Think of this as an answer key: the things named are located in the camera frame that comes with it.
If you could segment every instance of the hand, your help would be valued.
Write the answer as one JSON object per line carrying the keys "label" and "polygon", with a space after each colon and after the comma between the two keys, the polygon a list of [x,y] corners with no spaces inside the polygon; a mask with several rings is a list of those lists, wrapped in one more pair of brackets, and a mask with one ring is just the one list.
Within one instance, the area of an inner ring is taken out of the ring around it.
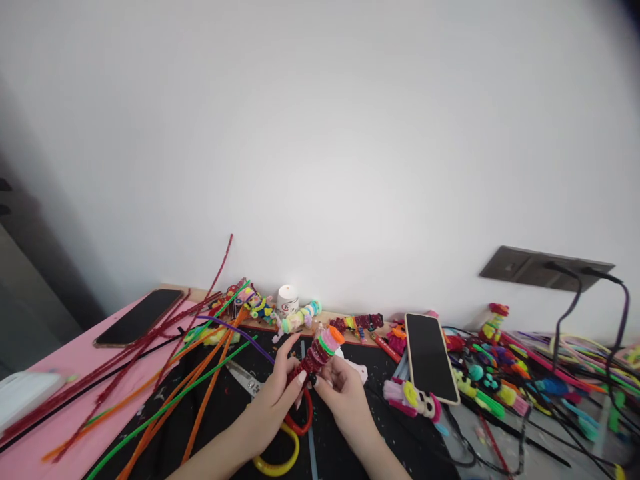
{"label": "hand", "polygon": [[247,460],[260,455],[278,433],[293,402],[302,392],[307,372],[302,371],[287,386],[287,375],[300,364],[300,360],[287,357],[300,334],[290,336],[279,348],[275,357],[273,373],[264,386],[248,404],[229,429],[248,456]]}
{"label": "hand", "polygon": [[380,440],[373,422],[360,374],[340,357],[333,357],[314,385],[333,413],[340,432],[355,451]]}

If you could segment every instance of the scissor blade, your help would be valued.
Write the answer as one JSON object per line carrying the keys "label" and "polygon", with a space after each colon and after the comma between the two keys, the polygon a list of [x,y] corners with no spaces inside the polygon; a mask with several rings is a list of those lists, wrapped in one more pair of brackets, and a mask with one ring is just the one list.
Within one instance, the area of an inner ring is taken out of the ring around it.
{"label": "scissor blade", "polygon": [[244,370],[233,360],[227,362],[227,369],[233,378],[244,388],[252,397],[255,397],[262,388],[262,383],[258,382],[252,374]]}

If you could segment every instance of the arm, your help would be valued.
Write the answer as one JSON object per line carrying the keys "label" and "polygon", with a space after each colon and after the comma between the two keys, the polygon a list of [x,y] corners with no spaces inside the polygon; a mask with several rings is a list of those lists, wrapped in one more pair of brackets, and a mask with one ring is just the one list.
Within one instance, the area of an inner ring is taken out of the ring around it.
{"label": "arm", "polygon": [[302,371],[287,386],[287,374],[300,363],[295,358],[287,358],[299,336],[290,336],[280,347],[273,373],[242,415],[173,472],[169,480],[228,479],[246,462],[264,452],[301,394],[307,378],[307,372]]}
{"label": "arm", "polygon": [[331,409],[340,432],[371,480],[410,479],[373,422],[356,370],[334,357],[324,366],[314,388]]}

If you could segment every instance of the fingernail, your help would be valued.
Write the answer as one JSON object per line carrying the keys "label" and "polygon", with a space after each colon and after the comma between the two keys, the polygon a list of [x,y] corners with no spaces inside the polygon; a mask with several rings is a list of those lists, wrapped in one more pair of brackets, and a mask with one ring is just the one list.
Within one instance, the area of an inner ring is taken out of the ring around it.
{"label": "fingernail", "polygon": [[298,376],[295,379],[298,380],[298,383],[300,385],[302,385],[305,382],[306,378],[307,378],[307,371],[302,370],[302,372],[298,373]]}

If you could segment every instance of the phone screen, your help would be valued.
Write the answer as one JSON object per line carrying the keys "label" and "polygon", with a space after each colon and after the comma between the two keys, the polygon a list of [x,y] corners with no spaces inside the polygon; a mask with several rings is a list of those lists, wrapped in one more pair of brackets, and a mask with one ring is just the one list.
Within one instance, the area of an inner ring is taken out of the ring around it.
{"label": "phone screen", "polygon": [[405,323],[414,386],[448,403],[460,403],[440,322],[432,317],[408,313]]}
{"label": "phone screen", "polygon": [[96,347],[122,347],[138,340],[182,298],[182,290],[154,290],[120,320],[105,330],[93,345]]}

